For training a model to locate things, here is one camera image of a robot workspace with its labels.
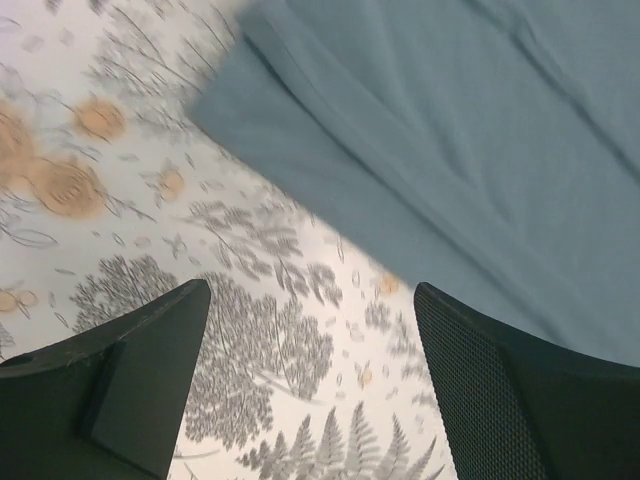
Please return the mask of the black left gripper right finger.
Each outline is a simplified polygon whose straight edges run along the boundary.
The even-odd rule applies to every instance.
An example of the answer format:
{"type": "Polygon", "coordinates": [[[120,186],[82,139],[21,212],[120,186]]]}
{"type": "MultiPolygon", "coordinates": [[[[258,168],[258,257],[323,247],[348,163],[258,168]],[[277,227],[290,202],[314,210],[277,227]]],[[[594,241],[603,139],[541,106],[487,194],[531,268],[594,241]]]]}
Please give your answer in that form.
{"type": "Polygon", "coordinates": [[[638,478],[638,368],[539,339],[428,283],[414,310],[459,478],[638,478]]]}

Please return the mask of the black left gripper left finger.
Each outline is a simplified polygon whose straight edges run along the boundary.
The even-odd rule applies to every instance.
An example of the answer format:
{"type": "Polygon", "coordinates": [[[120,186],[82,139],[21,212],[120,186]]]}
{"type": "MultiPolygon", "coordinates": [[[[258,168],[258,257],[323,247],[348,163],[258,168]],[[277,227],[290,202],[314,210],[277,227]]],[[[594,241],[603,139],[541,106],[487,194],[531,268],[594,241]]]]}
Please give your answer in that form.
{"type": "Polygon", "coordinates": [[[2,362],[2,478],[166,478],[210,299],[190,280],[2,362]]]}

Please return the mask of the blue t shirt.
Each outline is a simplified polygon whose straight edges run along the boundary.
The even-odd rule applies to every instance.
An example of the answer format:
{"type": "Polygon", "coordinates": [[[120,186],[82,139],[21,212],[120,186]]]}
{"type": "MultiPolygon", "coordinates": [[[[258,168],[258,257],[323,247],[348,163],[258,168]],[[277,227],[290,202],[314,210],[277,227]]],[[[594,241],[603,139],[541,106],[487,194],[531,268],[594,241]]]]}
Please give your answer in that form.
{"type": "Polygon", "coordinates": [[[257,1],[190,108],[410,284],[639,362],[635,1],[257,1]]]}

